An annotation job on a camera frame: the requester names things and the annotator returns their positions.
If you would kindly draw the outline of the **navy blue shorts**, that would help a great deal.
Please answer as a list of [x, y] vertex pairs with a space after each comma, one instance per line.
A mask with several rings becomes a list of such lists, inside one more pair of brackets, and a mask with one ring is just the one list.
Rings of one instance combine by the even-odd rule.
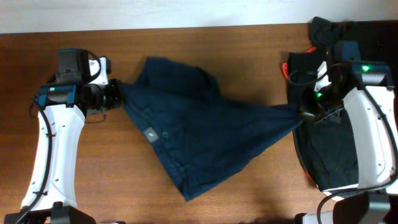
[[227, 99], [208, 72], [167, 58], [147, 58], [123, 91], [126, 114], [186, 201], [243, 170], [303, 122], [296, 104]]

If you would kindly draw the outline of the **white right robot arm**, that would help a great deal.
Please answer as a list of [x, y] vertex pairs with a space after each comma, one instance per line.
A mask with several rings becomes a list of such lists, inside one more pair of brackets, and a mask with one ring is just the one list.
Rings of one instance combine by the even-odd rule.
[[289, 99], [305, 121], [294, 131], [298, 159], [331, 210], [296, 223], [397, 222], [397, 99], [391, 69], [341, 40], [316, 63], [289, 65]]

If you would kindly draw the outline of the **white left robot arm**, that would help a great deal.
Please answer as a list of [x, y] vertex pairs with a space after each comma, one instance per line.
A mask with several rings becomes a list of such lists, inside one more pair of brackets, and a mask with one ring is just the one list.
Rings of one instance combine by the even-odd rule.
[[5, 223], [91, 223], [77, 208], [75, 168], [81, 131], [90, 114], [123, 105], [121, 81], [108, 78], [111, 61], [84, 49], [58, 51], [58, 71], [34, 95], [39, 139], [27, 193]]

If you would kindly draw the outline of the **black clothes pile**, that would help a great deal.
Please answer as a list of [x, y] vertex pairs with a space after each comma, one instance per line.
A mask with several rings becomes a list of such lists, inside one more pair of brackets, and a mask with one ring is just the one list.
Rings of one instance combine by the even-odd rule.
[[[312, 48], [289, 53], [286, 62], [294, 82], [312, 80], [310, 72], [326, 61], [326, 51], [340, 40], [356, 41], [363, 60], [388, 63], [393, 78], [397, 78], [396, 21], [337, 23], [314, 17], [308, 27], [308, 36]], [[344, 187], [355, 188], [358, 184], [354, 136], [345, 110], [341, 111], [340, 119], [338, 123], [305, 121], [293, 131], [301, 165], [326, 195]]]

